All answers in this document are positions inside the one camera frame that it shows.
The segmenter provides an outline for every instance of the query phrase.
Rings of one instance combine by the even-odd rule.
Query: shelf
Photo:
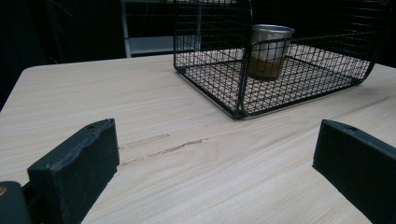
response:
[[[127,39],[131,55],[173,51],[172,36],[133,37]]]

